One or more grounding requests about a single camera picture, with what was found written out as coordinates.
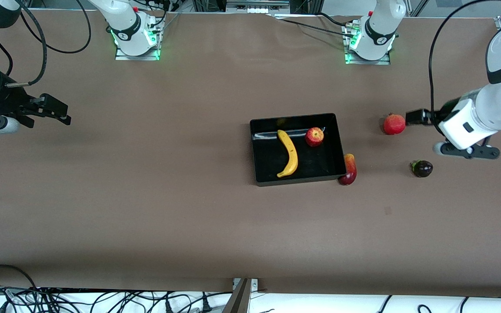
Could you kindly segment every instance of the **red apple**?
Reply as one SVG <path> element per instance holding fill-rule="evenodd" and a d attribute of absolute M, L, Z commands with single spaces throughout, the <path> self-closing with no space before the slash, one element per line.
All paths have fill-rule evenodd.
<path fill-rule="evenodd" d="M 351 153 L 347 153 L 344 155 L 345 167 L 347 168 L 347 172 L 344 176 L 338 178 L 337 180 L 342 185 L 350 185 L 354 182 L 355 178 L 357 178 L 357 165 L 354 162 L 354 155 Z"/>
<path fill-rule="evenodd" d="M 405 129 L 405 119 L 398 114 L 388 115 L 384 120 L 384 133 L 388 135 L 397 135 Z"/>
<path fill-rule="evenodd" d="M 324 133 L 322 129 L 318 127 L 312 127 L 307 131 L 307 134 L 304 136 L 304 140 L 311 147 L 316 147 L 322 143 L 324 140 Z"/>

